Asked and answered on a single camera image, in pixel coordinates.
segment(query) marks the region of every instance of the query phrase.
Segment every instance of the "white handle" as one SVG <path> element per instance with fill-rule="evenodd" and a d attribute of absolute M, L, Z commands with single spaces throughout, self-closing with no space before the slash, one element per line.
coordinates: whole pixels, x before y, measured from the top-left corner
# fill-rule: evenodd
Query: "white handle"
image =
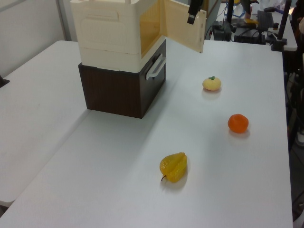
<path fill-rule="evenodd" d="M 166 64 L 166 57 L 163 57 L 162 54 L 157 58 L 153 66 L 147 73 L 146 79 L 149 77 L 156 77 L 160 71 L 162 70 L 163 66 Z"/>

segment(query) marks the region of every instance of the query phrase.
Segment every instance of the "yellow fruit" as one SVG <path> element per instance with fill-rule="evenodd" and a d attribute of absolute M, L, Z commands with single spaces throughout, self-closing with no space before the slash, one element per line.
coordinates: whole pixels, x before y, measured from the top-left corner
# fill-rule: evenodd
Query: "yellow fruit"
<path fill-rule="evenodd" d="M 203 81 L 203 87 L 207 90 L 216 91 L 222 85 L 217 77 L 209 77 Z"/>
<path fill-rule="evenodd" d="M 180 152 L 165 157 L 160 163 L 160 170 L 162 179 L 166 177 L 173 183 L 178 182 L 187 170 L 187 156 Z"/>

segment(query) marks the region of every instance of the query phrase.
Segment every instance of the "small round fruit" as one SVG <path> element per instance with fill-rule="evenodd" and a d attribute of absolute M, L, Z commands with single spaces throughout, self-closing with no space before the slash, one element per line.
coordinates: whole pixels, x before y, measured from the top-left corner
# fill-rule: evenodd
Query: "small round fruit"
<path fill-rule="evenodd" d="M 216 91 L 222 85 L 221 81 L 217 77 L 209 77 L 203 81 L 203 87 L 210 91 Z"/>
<path fill-rule="evenodd" d="M 228 120 L 228 127 L 235 133 L 244 133 L 248 125 L 248 119 L 241 114 L 234 114 Z"/>

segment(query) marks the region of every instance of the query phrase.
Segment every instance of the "toy fruit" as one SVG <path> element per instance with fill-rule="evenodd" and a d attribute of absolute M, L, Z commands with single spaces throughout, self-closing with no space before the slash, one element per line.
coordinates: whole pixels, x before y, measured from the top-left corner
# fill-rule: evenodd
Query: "toy fruit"
<path fill-rule="evenodd" d="M 162 179 L 166 177 L 170 182 L 178 182 L 187 170 L 187 156 L 180 152 L 165 157 L 160 163 L 160 170 Z"/>
<path fill-rule="evenodd" d="M 234 114 L 228 120 L 228 127 L 235 133 L 244 133 L 248 124 L 248 119 L 241 114 Z"/>
<path fill-rule="evenodd" d="M 216 91 L 222 85 L 217 77 L 209 77 L 203 81 L 203 87 L 207 90 Z"/>

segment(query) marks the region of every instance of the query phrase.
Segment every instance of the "floor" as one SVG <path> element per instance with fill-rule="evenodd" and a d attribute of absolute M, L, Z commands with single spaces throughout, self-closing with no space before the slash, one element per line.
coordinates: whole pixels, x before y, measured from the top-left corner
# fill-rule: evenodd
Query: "floor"
<path fill-rule="evenodd" d="M 295 220 L 304 209 L 304 148 L 293 145 L 289 153 L 289 167 L 293 219 Z"/>

